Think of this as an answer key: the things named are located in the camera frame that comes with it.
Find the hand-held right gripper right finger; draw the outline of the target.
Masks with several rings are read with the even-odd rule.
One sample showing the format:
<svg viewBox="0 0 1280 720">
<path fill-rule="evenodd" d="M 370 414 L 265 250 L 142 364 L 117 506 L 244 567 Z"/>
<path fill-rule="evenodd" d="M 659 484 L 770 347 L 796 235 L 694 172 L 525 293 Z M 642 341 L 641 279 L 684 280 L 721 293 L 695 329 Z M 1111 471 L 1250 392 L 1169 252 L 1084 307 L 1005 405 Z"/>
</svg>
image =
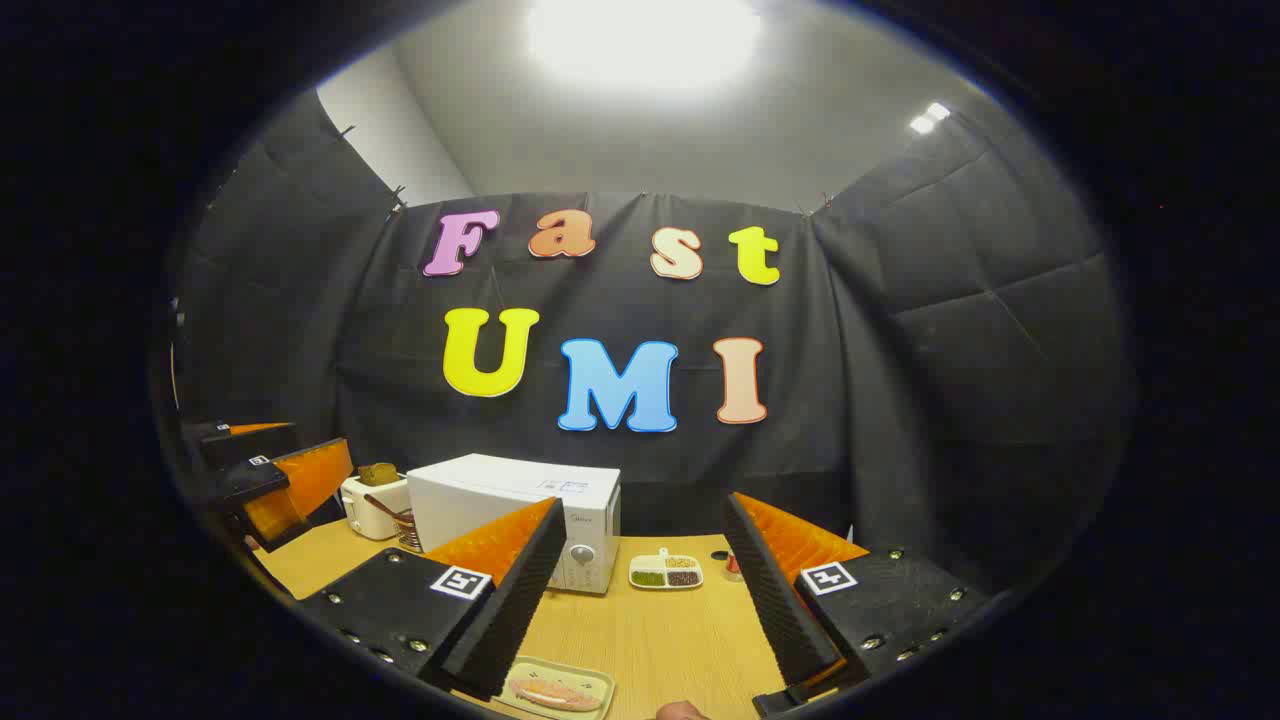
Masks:
<svg viewBox="0 0 1280 720">
<path fill-rule="evenodd" d="M 989 602 L 920 555 L 863 548 L 740 492 L 724 501 L 724 537 L 783 679 L 753 700 L 762 716 L 890 675 Z"/>
</svg>

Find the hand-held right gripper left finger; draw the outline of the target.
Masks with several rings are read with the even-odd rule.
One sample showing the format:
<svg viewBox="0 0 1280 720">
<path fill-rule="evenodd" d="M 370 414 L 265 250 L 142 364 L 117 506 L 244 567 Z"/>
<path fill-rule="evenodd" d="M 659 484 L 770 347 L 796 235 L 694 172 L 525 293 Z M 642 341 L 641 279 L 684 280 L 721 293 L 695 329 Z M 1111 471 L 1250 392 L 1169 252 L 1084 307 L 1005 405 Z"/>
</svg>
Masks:
<svg viewBox="0 0 1280 720">
<path fill-rule="evenodd" d="M 385 550 L 300 601 L 355 651 L 444 692 L 499 694 L 564 547 L 544 498 L 425 555 Z"/>
</svg>

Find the orange sugared doughnut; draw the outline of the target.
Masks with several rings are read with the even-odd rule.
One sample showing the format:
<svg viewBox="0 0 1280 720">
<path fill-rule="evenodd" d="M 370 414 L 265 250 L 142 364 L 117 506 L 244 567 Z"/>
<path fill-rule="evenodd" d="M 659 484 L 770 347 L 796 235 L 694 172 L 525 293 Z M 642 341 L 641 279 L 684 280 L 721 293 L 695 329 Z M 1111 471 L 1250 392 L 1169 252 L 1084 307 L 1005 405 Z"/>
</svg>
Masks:
<svg viewBox="0 0 1280 720">
<path fill-rule="evenodd" d="M 508 688 L 520 700 L 557 711 L 586 714 L 603 706 L 603 698 L 556 679 L 517 676 L 508 680 Z"/>
</svg>

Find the white microwave oven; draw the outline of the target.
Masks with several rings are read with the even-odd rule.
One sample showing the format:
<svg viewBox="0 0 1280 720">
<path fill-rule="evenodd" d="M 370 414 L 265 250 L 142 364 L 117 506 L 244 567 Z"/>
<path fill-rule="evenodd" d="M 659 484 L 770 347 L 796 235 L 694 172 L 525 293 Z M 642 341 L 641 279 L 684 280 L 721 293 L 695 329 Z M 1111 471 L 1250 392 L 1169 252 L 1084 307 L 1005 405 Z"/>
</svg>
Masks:
<svg viewBox="0 0 1280 720">
<path fill-rule="evenodd" d="M 416 468 L 406 482 L 426 551 L 527 505 L 561 498 L 566 542 L 549 587 L 589 594 L 609 589 L 618 550 L 620 470 L 470 454 Z"/>
</svg>

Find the white toaster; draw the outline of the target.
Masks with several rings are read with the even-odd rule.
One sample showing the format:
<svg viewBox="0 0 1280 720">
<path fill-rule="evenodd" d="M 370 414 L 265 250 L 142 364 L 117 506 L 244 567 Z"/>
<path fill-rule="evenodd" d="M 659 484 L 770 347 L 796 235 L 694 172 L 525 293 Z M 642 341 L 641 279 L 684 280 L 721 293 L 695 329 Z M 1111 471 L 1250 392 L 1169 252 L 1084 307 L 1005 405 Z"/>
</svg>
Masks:
<svg viewBox="0 0 1280 720">
<path fill-rule="evenodd" d="M 358 482 L 358 477 L 349 477 L 339 488 L 340 505 L 352 532 L 370 541 L 397 538 L 398 533 L 393 519 L 369 505 L 364 500 L 365 493 L 379 497 L 396 511 L 410 510 L 410 492 L 404 475 L 402 475 L 401 482 L 383 487 L 366 487 Z"/>
</svg>

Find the pale green tray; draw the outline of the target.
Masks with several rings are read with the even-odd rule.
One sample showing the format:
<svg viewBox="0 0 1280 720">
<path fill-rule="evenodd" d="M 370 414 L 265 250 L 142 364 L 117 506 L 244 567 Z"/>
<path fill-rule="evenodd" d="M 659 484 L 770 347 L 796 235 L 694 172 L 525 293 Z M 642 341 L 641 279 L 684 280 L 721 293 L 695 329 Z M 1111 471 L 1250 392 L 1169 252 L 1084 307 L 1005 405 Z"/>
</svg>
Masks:
<svg viewBox="0 0 1280 720">
<path fill-rule="evenodd" d="M 532 705 L 525 700 L 517 698 L 508 688 L 508 680 L 517 676 L 541 676 L 563 682 L 571 687 L 603 698 L 603 706 L 591 712 L 573 714 Z M 503 691 L 494 698 L 494 701 L 504 705 L 507 708 L 531 714 L 540 720 L 605 720 L 611 708 L 613 694 L 614 680 L 605 673 L 573 667 L 531 656 L 518 656 L 508 673 Z"/>
</svg>

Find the white divided bean dish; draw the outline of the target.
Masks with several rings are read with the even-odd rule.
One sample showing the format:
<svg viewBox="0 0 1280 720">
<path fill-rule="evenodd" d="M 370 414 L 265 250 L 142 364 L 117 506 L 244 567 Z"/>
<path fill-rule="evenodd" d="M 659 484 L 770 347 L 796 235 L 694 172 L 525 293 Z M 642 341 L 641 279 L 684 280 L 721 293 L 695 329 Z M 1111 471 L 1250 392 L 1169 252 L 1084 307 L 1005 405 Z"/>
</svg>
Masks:
<svg viewBox="0 0 1280 720">
<path fill-rule="evenodd" d="M 634 556 L 626 577 L 630 585 L 641 591 L 690 591 L 704 582 L 701 565 L 694 556 L 667 548 Z"/>
</svg>

